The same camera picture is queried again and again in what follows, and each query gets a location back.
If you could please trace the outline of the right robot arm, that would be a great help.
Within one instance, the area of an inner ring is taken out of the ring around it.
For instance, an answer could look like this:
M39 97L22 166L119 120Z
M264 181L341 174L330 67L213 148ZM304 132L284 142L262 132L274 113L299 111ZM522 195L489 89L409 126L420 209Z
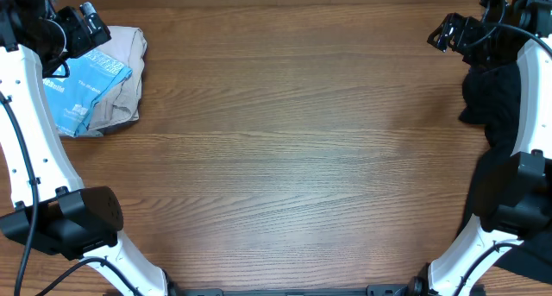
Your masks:
M551 0L479 0L481 18L446 15L428 42L461 55L464 123L484 128L458 234L403 295L481 295L500 267L551 281Z

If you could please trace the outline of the light blue printed t-shirt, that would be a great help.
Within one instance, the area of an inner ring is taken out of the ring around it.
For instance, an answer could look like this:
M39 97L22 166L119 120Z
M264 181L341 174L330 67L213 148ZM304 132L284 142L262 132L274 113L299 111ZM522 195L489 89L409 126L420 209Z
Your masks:
M94 107L131 75L130 67L99 50L67 60L52 78L43 80L58 131L70 137L84 134Z

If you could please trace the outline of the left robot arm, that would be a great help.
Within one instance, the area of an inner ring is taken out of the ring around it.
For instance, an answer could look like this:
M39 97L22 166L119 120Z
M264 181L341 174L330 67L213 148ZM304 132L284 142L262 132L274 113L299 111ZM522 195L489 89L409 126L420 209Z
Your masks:
M109 39L91 3L55 9L53 0L1 0L1 149L14 207L1 231L26 252L96 269L123 295L173 295L166 272L124 233L113 191L85 187L47 105L44 79Z

